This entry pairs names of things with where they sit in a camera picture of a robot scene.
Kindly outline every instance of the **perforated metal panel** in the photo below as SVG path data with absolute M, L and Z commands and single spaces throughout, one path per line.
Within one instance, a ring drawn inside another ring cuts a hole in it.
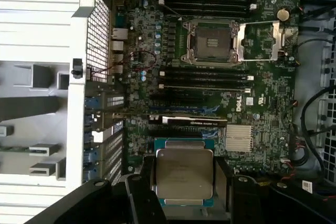
M 107 82 L 109 54 L 110 10 L 103 0 L 96 5 L 88 19 L 87 65 L 92 69 L 92 80 Z

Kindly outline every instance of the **wire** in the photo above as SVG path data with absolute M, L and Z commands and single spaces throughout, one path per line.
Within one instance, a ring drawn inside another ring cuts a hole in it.
M 336 195 L 328 196 L 326 199 L 323 199 L 323 201 L 328 201 L 328 199 L 336 199 Z
M 321 91 L 319 91 L 318 93 L 316 93 L 315 95 L 313 95 L 308 102 L 303 106 L 302 109 L 302 113 L 301 113 L 301 131 L 302 131 L 302 135 L 306 141 L 306 145 L 309 147 L 310 151 L 312 152 L 312 154 L 316 157 L 316 159 L 318 160 L 320 167 L 321 167 L 321 174 L 320 174 L 320 179 L 321 181 L 324 181 L 324 163 L 322 158 L 320 157 L 319 153 L 316 151 L 313 142 L 311 141 L 310 135 L 308 133 L 307 130 L 307 126 L 306 126 L 306 111 L 307 108 L 309 107 L 309 105 L 311 105 L 318 97 L 320 97 L 321 95 L 328 93 L 330 91 L 333 91 L 336 89 L 336 86 L 329 86 L 328 88 L 322 89 Z
M 177 16 L 181 17 L 184 20 L 188 20 L 186 17 L 182 16 L 181 14 L 179 14 L 178 12 L 174 11 L 173 9 L 171 9 L 169 6 L 166 6 L 165 4 L 160 4 L 161 6 L 163 6 L 164 8 L 170 10 L 172 13 L 176 14 Z
M 295 173 L 296 173 L 296 170 L 293 167 L 293 165 L 291 165 L 291 163 L 285 162 L 285 164 L 288 165 L 292 169 L 292 172 L 291 172 L 291 174 L 288 177 L 283 177 L 280 181 L 283 181 L 285 179 L 291 179 L 293 176 L 295 176 Z
M 116 64 L 113 64 L 112 66 L 108 67 L 108 68 L 105 68 L 105 69 L 100 69 L 98 71 L 94 71 L 92 72 L 92 74 L 95 74 L 95 73 L 101 73 L 101 72 L 105 72 L 115 66 L 119 66 L 119 65 L 124 65 L 126 63 L 129 62 L 129 60 L 135 55 L 135 54 L 141 54 L 141 53 L 147 53 L 147 54 L 150 54 L 154 57 L 154 62 L 152 64 L 150 64 L 148 67 L 145 67 L 145 68 L 135 68 L 134 71 L 142 71 L 142 70 L 149 70 L 151 69 L 155 64 L 156 64 L 156 61 L 157 61 L 157 57 L 154 53 L 150 52 L 150 51 L 147 51 L 147 50 L 141 50 L 141 51 L 133 51 L 131 52 L 126 58 L 123 58 L 121 61 L 118 61 Z
M 287 107 L 284 109 L 284 111 L 283 111 L 283 113 L 282 113 L 282 115 L 281 115 L 281 117 L 280 117 L 282 126 L 285 128 L 285 130 L 286 130 L 289 134 L 292 133 L 292 130 L 290 129 L 289 126 L 286 125 L 286 123 L 285 123 L 285 117 L 286 117 L 288 111 L 290 111 L 291 109 L 293 109 L 294 107 L 297 107 L 297 106 L 298 106 L 298 101 L 294 101 L 291 105 L 287 106 Z
M 331 6 L 325 6 L 319 9 L 315 9 L 315 10 L 309 10 L 306 13 L 303 10 L 303 7 L 299 7 L 299 9 L 301 10 L 301 14 L 303 15 L 303 22 L 309 21 L 309 20 L 315 20 L 315 21 L 322 21 L 322 20 L 328 20 L 331 18 L 335 18 L 336 17 L 336 13 L 334 13 L 332 16 L 328 16 L 328 17 L 323 17 L 323 18 L 318 18 L 318 16 L 321 16 L 322 14 L 328 13 L 330 11 L 332 11 L 336 6 L 335 5 L 331 5 Z

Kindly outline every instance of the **connector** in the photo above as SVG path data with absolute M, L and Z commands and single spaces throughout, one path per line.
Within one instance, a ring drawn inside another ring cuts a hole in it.
M 289 159 L 289 158 L 286 158 L 286 157 L 280 157 L 280 162 L 281 162 L 282 164 L 290 163 L 290 159 Z

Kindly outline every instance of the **gray metal panel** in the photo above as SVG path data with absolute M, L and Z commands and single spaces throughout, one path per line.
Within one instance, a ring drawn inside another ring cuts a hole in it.
M 57 97 L 0 98 L 1 121 L 55 113 L 58 109 L 59 101 Z

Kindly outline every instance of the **chip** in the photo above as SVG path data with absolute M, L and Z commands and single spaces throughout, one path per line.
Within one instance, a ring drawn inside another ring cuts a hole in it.
M 272 120 L 272 121 L 271 121 L 271 126 L 272 126 L 272 127 L 279 127 L 279 121 L 277 121 L 277 120 Z
M 231 29 L 197 27 L 195 57 L 223 61 L 230 55 Z
M 286 87 L 285 86 L 279 86 L 278 87 L 278 93 L 280 93 L 280 94 L 286 93 Z

